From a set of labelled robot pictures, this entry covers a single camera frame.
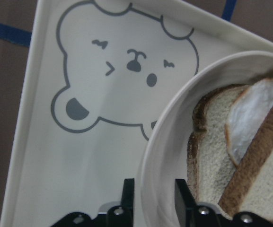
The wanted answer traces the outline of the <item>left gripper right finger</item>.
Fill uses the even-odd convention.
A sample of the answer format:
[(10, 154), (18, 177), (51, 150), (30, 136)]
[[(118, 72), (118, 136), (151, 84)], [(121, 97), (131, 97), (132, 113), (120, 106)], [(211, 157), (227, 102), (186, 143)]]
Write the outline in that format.
[(273, 227), (252, 212), (237, 213), (230, 220), (208, 203), (197, 204), (184, 179), (175, 180), (175, 210), (181, 227)]

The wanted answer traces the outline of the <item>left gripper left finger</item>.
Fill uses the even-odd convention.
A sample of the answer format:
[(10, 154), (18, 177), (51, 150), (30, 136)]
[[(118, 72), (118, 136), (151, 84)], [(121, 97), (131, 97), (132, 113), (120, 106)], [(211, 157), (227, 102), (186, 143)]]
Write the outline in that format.
[(92, 219), (88, 214), (72, 212), (53, 224), (54, 227), (132, 227), (134, 206), (134, 179), (123, 182), (119, 204), (106, 204), (105, 209)]

